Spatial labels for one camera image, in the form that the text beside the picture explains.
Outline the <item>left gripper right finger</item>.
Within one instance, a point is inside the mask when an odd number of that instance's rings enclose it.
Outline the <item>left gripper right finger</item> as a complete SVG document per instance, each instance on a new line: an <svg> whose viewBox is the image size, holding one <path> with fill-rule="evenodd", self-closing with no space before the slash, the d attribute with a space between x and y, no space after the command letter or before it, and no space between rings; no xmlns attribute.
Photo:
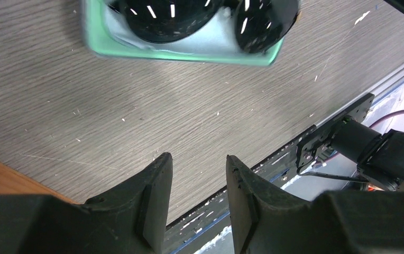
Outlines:
<svg viewBox="0 0 404 254"><path fill-rule="evenodd" d="M326 191L306 201L226 158L236 253L404 253L404 192Z"/></svg>

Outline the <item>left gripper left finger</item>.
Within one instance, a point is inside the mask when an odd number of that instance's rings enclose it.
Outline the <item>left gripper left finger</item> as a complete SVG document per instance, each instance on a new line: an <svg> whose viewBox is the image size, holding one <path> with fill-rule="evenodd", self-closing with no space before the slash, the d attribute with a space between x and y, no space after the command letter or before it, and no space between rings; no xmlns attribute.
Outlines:
<svg viewBox="0 0 404 254"><path fill-rule="evenodd" d="M161 253L172 174L165 152L82 204L1 193L0 253Z"/></svg>

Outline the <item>light blue cleaning cloth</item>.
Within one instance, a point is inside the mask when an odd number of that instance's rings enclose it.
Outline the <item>light blue cleaning cloth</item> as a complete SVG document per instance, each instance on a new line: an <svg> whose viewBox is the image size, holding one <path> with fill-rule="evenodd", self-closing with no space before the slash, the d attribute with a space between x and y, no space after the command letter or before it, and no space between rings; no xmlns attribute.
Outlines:
<svg viewBox="0 0 404 254"><path fill-rule="evenodd" d="M121 14L109 7L104 9L104 21L109 34L118 43L135 50L162 51L183 55L249 57L235 38L235 21L232 10L222 7L214 17L194 34L176 42L157 44L146 42L136 36Z"/></svg>

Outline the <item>grey-blue glasses case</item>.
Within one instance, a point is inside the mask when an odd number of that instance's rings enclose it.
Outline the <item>grey-blue glasses case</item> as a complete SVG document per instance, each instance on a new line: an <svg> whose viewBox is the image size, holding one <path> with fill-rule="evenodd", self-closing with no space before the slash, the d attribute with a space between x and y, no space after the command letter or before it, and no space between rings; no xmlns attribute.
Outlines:
<svg viewBox="0 0 404 254"><path fill-rule="evenodd" d="M122 15L108 1L81 1L82 38L93 53L105 57L147 60L212 62L246 66L272 65L283 45L279 41L265 53L240 51L229 10L218 11L195 34L172 43L155 44L135 36Z"/></svg>

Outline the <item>black sunglasses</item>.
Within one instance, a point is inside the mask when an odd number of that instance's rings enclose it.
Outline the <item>black sunglasses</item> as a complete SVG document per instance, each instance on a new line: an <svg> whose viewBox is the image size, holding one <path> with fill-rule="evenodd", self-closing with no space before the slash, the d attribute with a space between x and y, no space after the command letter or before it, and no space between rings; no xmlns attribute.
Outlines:
<svg viewBox="0 0 404 254"><path fill-rule="evenodd" d="M133 33L146 42L165 44L182 40L201 29L222 8L232 10L240 49L264 53L293 27L299 1L112 1Z"/></svg>

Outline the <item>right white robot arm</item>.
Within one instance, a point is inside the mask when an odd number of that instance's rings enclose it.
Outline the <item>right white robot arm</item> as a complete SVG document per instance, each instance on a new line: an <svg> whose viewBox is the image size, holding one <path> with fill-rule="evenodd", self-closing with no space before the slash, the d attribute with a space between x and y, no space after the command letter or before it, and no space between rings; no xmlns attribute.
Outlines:
<svg viewBox="0 0 404 254"><path fill-rule="evenodd" d="M384 191L404 191L404 132L385 134L350 120L332 135L331 146L357 164L372 185Z"/></svg>

